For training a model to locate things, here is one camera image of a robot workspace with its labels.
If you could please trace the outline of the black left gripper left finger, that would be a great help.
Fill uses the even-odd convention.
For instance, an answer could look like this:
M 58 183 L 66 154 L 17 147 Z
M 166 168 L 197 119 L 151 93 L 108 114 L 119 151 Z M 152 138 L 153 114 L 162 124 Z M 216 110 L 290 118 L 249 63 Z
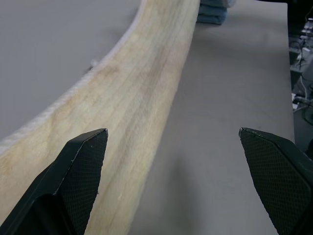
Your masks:
M 82 235 L 98 194 L 107 129 L 69 140 L 30 184 L 0 227 L 2 235 Z

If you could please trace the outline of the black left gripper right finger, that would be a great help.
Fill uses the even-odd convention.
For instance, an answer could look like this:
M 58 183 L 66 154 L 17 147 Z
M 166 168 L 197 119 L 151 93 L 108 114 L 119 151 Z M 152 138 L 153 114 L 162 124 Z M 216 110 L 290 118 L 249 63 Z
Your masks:
M 313 233 L 313 161 L 283 137 L 241 128 L 254 187 L 280 235 Z

